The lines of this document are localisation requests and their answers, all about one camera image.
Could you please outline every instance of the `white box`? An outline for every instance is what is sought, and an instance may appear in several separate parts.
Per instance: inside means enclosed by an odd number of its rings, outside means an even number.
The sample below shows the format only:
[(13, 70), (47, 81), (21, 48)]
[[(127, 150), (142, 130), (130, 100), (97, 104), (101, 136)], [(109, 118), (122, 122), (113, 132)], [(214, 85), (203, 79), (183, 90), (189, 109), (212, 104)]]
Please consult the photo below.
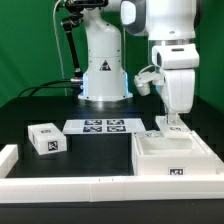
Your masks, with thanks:
[(161, 132), (132, 135), (134, 174), (211, 175), (223, 168), (219, 157), (192, 131), (187, 138), (165, 138)]
[(66, 137), (52, 123), (28, 126), (28, 134), (39, 155), (67, 150)]

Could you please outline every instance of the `white platform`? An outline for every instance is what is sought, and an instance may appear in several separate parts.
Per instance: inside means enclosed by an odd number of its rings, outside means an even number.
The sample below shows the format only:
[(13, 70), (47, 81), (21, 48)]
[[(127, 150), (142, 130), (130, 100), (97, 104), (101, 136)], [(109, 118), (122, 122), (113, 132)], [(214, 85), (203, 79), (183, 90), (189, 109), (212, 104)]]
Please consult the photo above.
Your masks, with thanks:
[(112, 134), (142, 131), (145, 131), (145, 127), (139, 118), (67, 120), (63, 128), (64, 134)]

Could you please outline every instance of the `black table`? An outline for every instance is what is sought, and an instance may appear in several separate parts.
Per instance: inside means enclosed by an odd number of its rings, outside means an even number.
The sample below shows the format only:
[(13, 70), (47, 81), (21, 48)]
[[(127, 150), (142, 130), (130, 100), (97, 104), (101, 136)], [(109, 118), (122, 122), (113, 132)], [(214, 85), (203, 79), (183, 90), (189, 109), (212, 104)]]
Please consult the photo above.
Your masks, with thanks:
[[(18, 144), (18, 162), (9, 177), (42, 177), (42, 176), (88, 176), (88, 175), (132, 175), (130, 162), (130, 135), (103, 136), (107, 148), (126, 145), (121, 160), (112, 161), (109, 167), (99, 159), (86, 167), (71, 168), (59, 165), (52, 172), (54, 161), (66, 161), (66, 153), (39, 157), (27, 138), (27, 125), (54, 123), (62, 130), (67, 119), (116, 119), (141, 118), (146, 129), (157, 129), (155, 116), (163, 115), (163, 104), (158, 96), (135, 97), (133, 103), (113, 109), (97, 109), (81, 106), (73, 102), (72, 97), (27, 97), (16, 98), (0, 109), (0, 148), (6, 144)], [(190, 129), (221, 157), (224, 154), (224, 116), (198, 97), (195, 97), (191, 113), (181, 116)], [(80, 141), (80, 145), (89, 139), (94, 145), (101, 141), (99, 136), (73, 136), (70, 142)], [(39, 165), (48, 167), (48, 172), (37, 169)], [(224, 200), (166, 200), (166, 201), (125, 201), (98, 203), (41, 203), (41, 204), (1, 204), (0, 223), (224, 223)]]

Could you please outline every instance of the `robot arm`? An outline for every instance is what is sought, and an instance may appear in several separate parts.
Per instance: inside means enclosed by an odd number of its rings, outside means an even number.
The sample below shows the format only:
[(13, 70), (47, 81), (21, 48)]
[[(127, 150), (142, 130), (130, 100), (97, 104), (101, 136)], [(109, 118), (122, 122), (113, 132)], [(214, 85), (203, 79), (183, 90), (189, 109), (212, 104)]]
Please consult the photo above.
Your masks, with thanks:
[(148, 35), (153, 41), (151, 56), (156, 73), (140, 73), (135, 84), (140, 94), (150, 93), (153, 81), (167, 112), (188, 113), (194, 96), (195, 72), (199, 55), (195, 44), (194, 24), (198, 24), (197, 0), (123, 0), (121, 20), (132, 35)]

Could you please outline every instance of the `green wall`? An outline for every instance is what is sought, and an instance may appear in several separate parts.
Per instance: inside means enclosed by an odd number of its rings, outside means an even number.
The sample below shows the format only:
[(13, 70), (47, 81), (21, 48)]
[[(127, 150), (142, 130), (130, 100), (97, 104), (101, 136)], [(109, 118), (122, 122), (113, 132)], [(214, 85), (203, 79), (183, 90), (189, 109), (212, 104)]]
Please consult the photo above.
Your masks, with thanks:
[[(195, 93), (224, 113), (224, 19), (223, 0), (204, 0), (205, 12), (197, 28), (197, 49), (201, 64), (197, 69)], [(3, 1), (0, 7), (0, 105), (16, 97), (25, 88), (61, 79), (59, 58), (53, 30), (54, 0)], [(59, 38), (65, 64), (65, 76), (73, 76), (71, 57), (60, 21), (68, 14), (57, 13)], [(119, 14), (103, 14), (121, 31)], [(82, 69), (87, 68), (84, 27), (74, 31)], [(126, 34), (126, 68), (129, 88), (137, 91), (133, 76), (148, 63), (147, 38)], [(43, 90), (43, 95), (63, 95), (63, 90)]]

